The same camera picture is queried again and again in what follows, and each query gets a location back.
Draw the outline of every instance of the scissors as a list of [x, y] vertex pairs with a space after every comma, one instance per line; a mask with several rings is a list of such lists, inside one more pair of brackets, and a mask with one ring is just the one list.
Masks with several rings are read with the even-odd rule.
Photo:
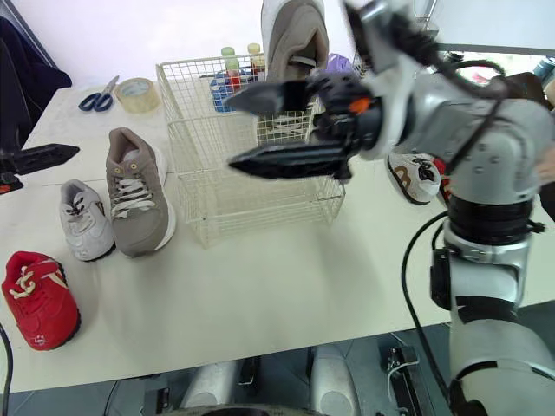
[[79, 104], [79, 109], [82, 111], [106, 111], [110, 107], [112, 107], [112, 103], [114, 102], [114, 98], [110, 93], [114, 90], [115, 83], [120, 79], [120, 76], [117, 75], [114, 77], [112, 81], [110, 81], [107, 86], [100, 92], [94, 93], [89, 95], [81, 104]]

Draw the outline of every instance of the table surface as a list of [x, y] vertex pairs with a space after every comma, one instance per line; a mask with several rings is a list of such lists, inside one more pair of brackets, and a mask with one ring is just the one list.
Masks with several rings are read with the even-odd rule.
[[[82, 314], [73, 341], [36, 352], [0, 300], [14, 349], [12, 391], [155, 374], [414, 326], [402, 297], [402, 255], [442, 206], [408, 203], [383, 161], [353, 160], [355, 176], [332, 226], [284, 226], [205, 250], [180, 222], [170, 243], [151, 256], [115, 251], [94, 263], [76, 260], [58, 217], [60, 184], [85, 180], [109, 204], [104, 161], [113, 127], [130, 127], [169, 149], [162, 109], [139, 116], [116, 103], [106, 114], [82, 114], [76, 105], [87, 93], [58, 91], [27, 145], [54, 141], [81, 152], [64, 166], [22, 177], [25, 188], [0, 199], [0, 263], [16, 250], [54, 257]], [[176, 181], [170, 173], [166, 193], [179, 209]], [[555, 224], [539, 204], [533, 219], [548, 232], [534, 237], [525, 304], [555, 298]], [[431, 231], [415, 246], [408, 267], [409, 291], [427, 325], [449, 319], [428, 295], [430, 237]]]

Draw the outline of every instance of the gray shoe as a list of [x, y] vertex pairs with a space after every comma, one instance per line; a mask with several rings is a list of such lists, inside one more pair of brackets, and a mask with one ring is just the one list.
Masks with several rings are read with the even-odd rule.
[[167, 162], [128, 128], [109, 137], [106, 176], [115, 245], [137, 257], [160, 249], [175, 231], [175, 212], [164, 195]]
[[[261, 13], [266, 80], [303, 80], [314, 68], [326, 68], [330, 43], [322, 0], [264, 0]], [[303, 141], [310, 112], [289, 112], [258, 119], [258, 144]]]

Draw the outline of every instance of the red shoe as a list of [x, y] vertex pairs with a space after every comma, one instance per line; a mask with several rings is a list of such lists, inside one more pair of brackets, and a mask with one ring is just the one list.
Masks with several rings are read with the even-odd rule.
[[449, 187], [451, 184], [451, 179], [445, 174], [445, 163], [438, 158], [434, 159], [434, 165], [437, 167], [437, 170], [440, 171], [441, 175], [441, 184], [440, 184], [440, 195], [441, 200], [445, 206], [449, 206], [449, 199], [451, 198], [451, 191], [449, 191]]
[[6, 264], [2, 292], [23, 338], [34, 349], [60, 347], [81, 325], [63, 268], [48, 256], [14, 253]]

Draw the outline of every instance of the shoe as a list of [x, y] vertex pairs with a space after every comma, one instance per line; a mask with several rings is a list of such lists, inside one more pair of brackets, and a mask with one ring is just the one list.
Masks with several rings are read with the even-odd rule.
[[437, 167], [441, 176], [440, 183], [440, 201], [446, 206], [449, 206], [449, 199], [451, 198], [451, 179], [445, 174], [445, 163], [443, 160], [434, 158], [434, 165]]
[[109, 254], [115, 248], [114, 233], [98, 193], [77, 179], [63, 184], [61, 193], [60, 219], [74, 256], [90, 262]]
[[62, 266], [40, 253], [18, 251], [6, 264], [3, 296], [23, 338], [45, 351], [69, 341], [81, 326]]
[[[314, 68], [325, 69], [330, 50], [322, 0], [264, 0], [261, 13], [266, 80], [303, 80]], [[258, 119], [260, 146], [304, 141], [310, 112], [289, 112]]]
[[326, 68], [330, 42], [323, 19], [323, 0], [264, 0], [267, 81], [302, 80], [313, 68]]
[[128, 128], [116, 128], [109, 137], [106, 174], [115, 245], [125, 256], [141, 256], [162, 248], [175, 231], [175, 211], [164, 194], [167, 162]]
[[440, 190], [440, 173], [426, 154], [391, 153], [386, 164], [403, 195], [413, 204], [429, 203]]

